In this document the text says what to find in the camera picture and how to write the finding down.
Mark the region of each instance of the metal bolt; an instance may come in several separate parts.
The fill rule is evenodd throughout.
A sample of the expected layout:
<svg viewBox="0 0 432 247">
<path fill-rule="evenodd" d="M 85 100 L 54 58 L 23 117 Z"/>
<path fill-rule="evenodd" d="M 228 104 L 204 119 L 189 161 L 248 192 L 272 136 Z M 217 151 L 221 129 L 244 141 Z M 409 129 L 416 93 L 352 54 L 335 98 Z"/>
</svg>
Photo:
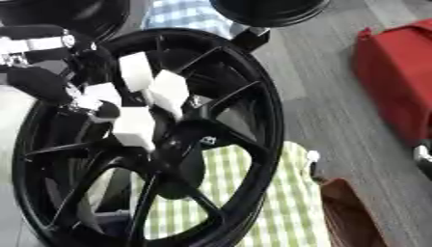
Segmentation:
<svg viewBox="0 0 432 247">
<path fill-rule="evenodd" d="M 62 37 L 62 42 L 67 48 L 72 48 L 75 45 L 76 40 L 74 36 L 66 35 Z"/>
<path fill-rule="evenodd" d="M 97 46 L 94 42 L 92 42 L 92 45 L 90 46 L 91 50 L 97 50 Z"/>
</svg>

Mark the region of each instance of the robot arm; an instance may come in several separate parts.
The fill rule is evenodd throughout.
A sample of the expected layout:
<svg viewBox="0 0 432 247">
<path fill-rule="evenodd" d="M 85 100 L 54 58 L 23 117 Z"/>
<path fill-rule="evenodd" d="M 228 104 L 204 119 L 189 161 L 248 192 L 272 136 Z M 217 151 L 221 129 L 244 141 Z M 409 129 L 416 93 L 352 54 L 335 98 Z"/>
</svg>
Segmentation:
<svg viewBox="0 0 432 247">
<path fill-rule="evenodd" d="M 0 28 L 0 68 L 7 73 L 7 85 L 46 103 L 85 113 L 97 123 L 111 122 L 120 114 L 116 104 L 81 93 L 62 76 L 34 66 L 86 49 L 97 50 L 93 42 L 57 26 Z"/>
</svg>

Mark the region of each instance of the red bag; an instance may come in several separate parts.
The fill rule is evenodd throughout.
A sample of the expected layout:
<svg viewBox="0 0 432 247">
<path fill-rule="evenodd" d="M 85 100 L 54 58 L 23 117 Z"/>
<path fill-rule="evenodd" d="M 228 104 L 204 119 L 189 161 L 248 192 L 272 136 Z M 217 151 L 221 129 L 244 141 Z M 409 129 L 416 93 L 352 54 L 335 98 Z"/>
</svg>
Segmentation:
<svg viewBox="0 0 432 247">
<path fill-rule="evenodd" d="M 381 116 L 411 146 L 432 138 L 432 19 L 359 33 L 354 71 Z"/>
</svg>

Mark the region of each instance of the gray carpet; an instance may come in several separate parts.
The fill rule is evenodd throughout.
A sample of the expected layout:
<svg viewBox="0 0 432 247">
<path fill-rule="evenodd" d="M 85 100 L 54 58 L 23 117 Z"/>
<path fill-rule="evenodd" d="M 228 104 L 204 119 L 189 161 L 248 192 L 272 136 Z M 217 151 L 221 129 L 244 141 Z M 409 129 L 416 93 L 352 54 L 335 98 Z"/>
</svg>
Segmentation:
<svg viewBox="0 0 432 247">
<path fill-rule="evenodd" d="M 144 12 L 142 0 L 134 1 L 125 32 L 138 26 Z M 426 0 L 334 0 L 318 18 L 273 30 L 270 44 L 255 53 L 283 99 L 286 140 L 320 151 L 319 172 L 326 178 L 352 182 L 391 247 L 431 246 L 432 183 L 350 72 L 351 49 L 366 26 L 380 31 L 431 14 Z M 0 246 L 36 247 L 11 193 L 0 192 L 8 199 L 1 208 L 13 212 L 0 213 Z M 11 224 L 15 231 L 6 230 Z"/>
</svg>

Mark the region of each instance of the wheel spoke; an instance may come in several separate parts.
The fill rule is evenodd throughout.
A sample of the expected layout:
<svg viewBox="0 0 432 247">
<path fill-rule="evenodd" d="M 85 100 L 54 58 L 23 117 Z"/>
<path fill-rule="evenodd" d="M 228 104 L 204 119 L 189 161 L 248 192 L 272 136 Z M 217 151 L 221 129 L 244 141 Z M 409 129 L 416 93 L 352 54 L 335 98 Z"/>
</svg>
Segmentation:
<svg viewBox="0 0 432 247">
<path fill-rule="evenodd" d="M 157 63 L 159 66 L 159 70 L 162 70 L 165 67 L 165 61 L 164 61 L 164 47 L 165 38 L 162 35 L 156 36 L 156 56 L 157 56 Z"/>
<path fill-rule="evenodd" d="M 200 191 L 200 189 L 192 186 L 186 179 L 182 178 L 179 174 L 171 174 L 172 178 L 186 190 L 186 193 L 195 201 L 197 204 L 204 209 L 210 218 L 224 219 L 224 213 L 219 209 L 207 196 Z"/>
<path fill-rule="evenodd" d="M 217 58 L 222 52 L 222 47 L 212 48 L 211 50 L 205 52 L 203 55 L 187 63 L 186 65 L 178 69 L 176 72 L 185 77 L 189 77 L 190 74 L 197 68 L 197 66 L 202 66 L 213 61 L 218 61 Z"/>
<path fill-rule="evenodd" d="M 240 146 L 245 149 L 252 158 L 257 160 L 265 158 L 269 152 L 268 149 L 256 141 L 219 121 L 212 121 L 209 129 L 217 138 Z"/>
<path fill-rule="evenodd" d="M 203 107 L 207 108 L 206 112 L 210 114 L 210 117 L 217 118 L 225 110 L 232 107 L 232 105 L 237 103 L 240 99 L 244 98 L 244 96 L 247 96 L 254 89 L 254 87 L 256 87 L 260 83 L 260 81 L 256 81 L 248 84 L 233 93 L 227 94 L 226 96 L 222 96 L 219 99 L 214 99 L 208 102 Z"/>
<path fill-rule="evenodd" d="M 146 243 L 144 228 L 156 196 L 159 176 L 150 177 L 141 192 L 133 219 L 127 228 L 127 241 L 125 247 L 142 247 Z"/>
<path fill-rule="evenodd" d="M 88 170 L 75 183 L 70 192 L 66 195 L 62 204 L 59 206 L 49 227 L 55 227 L 59 224 L 71 227 L 78 222 L 76 212 L 81 200 L 85 197 L 87 191 L 93 183 L 108 169 L 120 167 L 122 157 L 113 156 L 106 152 L 99 152 L 92 158 L 87 167 Z"/>
<path fill-rule="evenodd" d="M 105 143 L 100 141 L 68 144 L 62 146 L 56 146 L 51 148 L 45 148 L 37 151 L 30 151 L 25 156 L 26 158 L 32 159 L 39 155 L 68 155 L 68 156 L 82 156 L 89 153 L 90 150 L 97 150 L 103 148 Z"/>
</svg>

